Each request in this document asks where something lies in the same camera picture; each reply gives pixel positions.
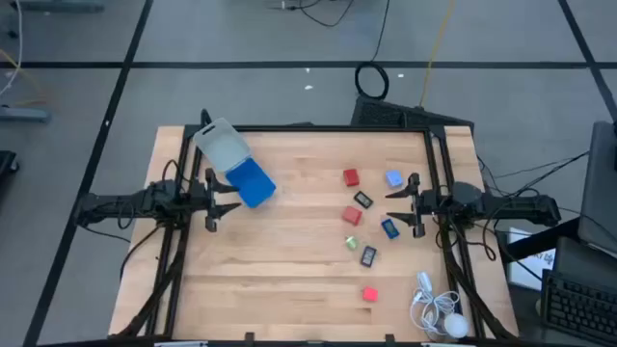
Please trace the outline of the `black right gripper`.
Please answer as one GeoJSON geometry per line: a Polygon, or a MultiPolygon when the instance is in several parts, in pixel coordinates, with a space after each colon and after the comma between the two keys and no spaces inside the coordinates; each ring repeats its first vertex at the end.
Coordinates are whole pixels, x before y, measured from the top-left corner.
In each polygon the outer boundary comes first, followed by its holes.
{"type": "Polygon", "coordinates": [[[408,185],[403,190],[386,195],[386,199],[412,197],[413,213],[388,212],[387,215],[404,222],[408,227],[413,227],[414,238],[421,238],[425,235],[422,216],[431,215],[438,209],[437,192],[435,190],[419,191],[419,184],[419,174],[412,173],[408,178],[408,185]]]}

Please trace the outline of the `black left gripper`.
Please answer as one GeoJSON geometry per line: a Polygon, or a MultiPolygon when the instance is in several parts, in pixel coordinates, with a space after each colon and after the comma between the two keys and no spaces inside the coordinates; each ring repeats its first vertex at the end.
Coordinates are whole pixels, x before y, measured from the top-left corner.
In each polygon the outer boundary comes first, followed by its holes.
{"type": "Polygon", "coordinates": [[[189,209],[191,211],[205,210],[205,228],[210,232],[217,231],[217,219],[221,219],[224,215],[233,209],[241,206],[239,202],[216,204],[215,192],[220,194],[238,192],[239,188],[221,183],[215,172],[208,168],[205,170],[205,182],[199,182],[194,179],[191,182],[191,187],[186,193],[189,209]]]}

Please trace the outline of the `blue plastic mesh basket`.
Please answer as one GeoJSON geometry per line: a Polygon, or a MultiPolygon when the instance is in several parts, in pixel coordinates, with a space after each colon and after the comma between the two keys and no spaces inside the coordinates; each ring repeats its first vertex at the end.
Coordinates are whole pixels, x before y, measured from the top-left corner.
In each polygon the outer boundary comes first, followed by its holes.
{"type": "Polygon", "coordinates": [[[276,190],[275,183],[252,157],[226,172],[226,179],[238,189],[240,198],[250,208],[260,206],[276,190]]]}

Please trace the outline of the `white round puck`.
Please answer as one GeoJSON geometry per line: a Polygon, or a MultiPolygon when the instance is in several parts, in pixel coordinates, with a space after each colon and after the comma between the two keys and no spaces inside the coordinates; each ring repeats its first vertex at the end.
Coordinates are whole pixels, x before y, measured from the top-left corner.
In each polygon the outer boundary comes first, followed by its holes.
{"type": "Polygon", "coordinates": [[[469,332],[469,322],[462,314],[453,312],[443,319],[443,328],[452,338],[462,338],[469,332]]]}

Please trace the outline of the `white paper sheet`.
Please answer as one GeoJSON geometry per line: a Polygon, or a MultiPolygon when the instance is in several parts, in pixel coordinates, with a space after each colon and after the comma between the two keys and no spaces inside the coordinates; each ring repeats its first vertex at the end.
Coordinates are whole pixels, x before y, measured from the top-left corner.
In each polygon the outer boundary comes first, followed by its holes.
{"type": "Polygon", "coordinates": [[[541,277],[545,269],[551,270],[555,261],[555,249],[530,255],[507,266],[507,279],[514,284],[527,289],[540,291],[541,277]]]}

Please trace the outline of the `black desk device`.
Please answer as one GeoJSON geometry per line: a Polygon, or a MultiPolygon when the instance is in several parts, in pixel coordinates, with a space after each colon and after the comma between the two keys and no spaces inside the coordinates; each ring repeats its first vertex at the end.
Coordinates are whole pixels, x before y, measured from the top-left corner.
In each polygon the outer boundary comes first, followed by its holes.
{"type": "Polygon", "coordinates": [[[617,290],[617,259],[567,237],[557,241],[553,270],[617,290]]]}

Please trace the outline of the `black computer keyboard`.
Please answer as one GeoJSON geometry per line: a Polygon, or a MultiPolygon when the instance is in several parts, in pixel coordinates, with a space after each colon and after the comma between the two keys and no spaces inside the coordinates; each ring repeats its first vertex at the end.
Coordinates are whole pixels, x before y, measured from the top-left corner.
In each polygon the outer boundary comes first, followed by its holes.
{"type": "Polygon", "coordinates": [[[617,347],[617,288],[545,269],[541,293],[545,326],[617,347]]]}

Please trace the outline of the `grey desk foot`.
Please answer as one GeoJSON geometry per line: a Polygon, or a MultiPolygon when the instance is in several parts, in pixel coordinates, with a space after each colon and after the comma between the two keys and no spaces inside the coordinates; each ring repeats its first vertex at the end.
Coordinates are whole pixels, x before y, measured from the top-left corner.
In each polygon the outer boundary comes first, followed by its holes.
{"type": "Polygon", "coordinates": [[[50,118],[42,109],[0,106],[0,121],[48,122],[50,118]]]}
{"type": "Polygon", "coordinates": [[[105,5],[100,0],[9,0],[16,10],[40,13],[101,13],[105,5]]]}

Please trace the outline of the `black chair base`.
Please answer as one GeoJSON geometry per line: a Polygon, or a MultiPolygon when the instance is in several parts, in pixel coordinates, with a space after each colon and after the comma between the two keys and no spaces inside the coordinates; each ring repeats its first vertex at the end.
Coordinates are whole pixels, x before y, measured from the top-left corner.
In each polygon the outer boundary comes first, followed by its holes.
{"type": "Polygon", "coordinates": [[[13,151],[0,150],[0,191],[4,190],[19,171],[17,155],[13,151]]]}

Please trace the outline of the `grey plastic handled bin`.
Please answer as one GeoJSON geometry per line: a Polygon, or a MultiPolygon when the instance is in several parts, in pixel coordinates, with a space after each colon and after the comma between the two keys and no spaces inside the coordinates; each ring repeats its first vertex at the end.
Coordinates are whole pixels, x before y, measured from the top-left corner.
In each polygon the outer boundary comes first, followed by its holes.
{"type": "Polygon", "coordinates": [[[216,119],[198,130],[193,140],[219,172],[233,170],[251,156],[242,135],[225,119],[216,119]]]}

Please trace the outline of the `black aluminium table frame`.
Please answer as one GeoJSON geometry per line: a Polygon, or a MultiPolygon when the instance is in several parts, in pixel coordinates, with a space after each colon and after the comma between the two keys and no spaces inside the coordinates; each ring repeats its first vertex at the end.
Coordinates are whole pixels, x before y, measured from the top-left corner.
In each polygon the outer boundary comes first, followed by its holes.
{"type": "Polygon", "coordinates": [[[390,240],[381,222],[407,200],[386,199],[385,172],[418,173],[423,187],[442,169],[428,156],[418,132],[322,125],[294,131],[249,131],[255,160],[276,184],[258,208],[238,207],[216,232],[195,215],[188,232],[174,316],[161,312],[155,330],[176,339],[421,341],[425,333],[410,317],[416,275],[429,275],[437,292],[448,289],[436,226],[416,239],[406,226],[390,240]],[[358,186],[343,172],[356,169],[358,186]],[[373,200],[365,209],[354,196],[373,200]],[[362,212],[357,226],[342,220],[347,206],[362,212]],[[345,239],[355,236],[350,251],[345,239]],[[377,250],[370,268],[361,265],[365,246],[377,250]],[[366,286],[377,302],[362,299],[366,286]]]}

